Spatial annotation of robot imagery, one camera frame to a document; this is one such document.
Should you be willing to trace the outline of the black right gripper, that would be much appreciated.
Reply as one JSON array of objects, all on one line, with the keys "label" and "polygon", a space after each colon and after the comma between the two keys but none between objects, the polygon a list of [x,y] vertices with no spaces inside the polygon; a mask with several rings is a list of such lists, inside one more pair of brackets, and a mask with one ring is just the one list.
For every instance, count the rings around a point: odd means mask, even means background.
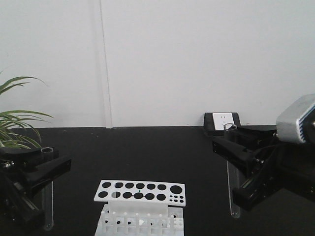
[{"label": "black right gripper", "polygon": [[235,142],[212,139],[213,152],[236,167],[246,181],[234,188],[233,201],[251,210],[280,189],[315,200],[315,146],[273,142],[274,125],[238,126]]}]

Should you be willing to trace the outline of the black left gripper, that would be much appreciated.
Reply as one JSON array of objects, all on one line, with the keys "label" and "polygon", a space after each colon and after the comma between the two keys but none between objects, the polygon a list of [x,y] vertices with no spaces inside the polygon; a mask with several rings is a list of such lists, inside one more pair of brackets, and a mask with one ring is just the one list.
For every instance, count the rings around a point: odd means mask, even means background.
[{"label": "black left gripper", "polygon": [[[0,148],[0,205],[7,218],[22,228],[34,231],[44,225],[44,211],[34,202],[34,195],[71,169],[70,158],[58,158],[59,151],[45,147]],[[24,167],[24,186],[15,167]]]}]

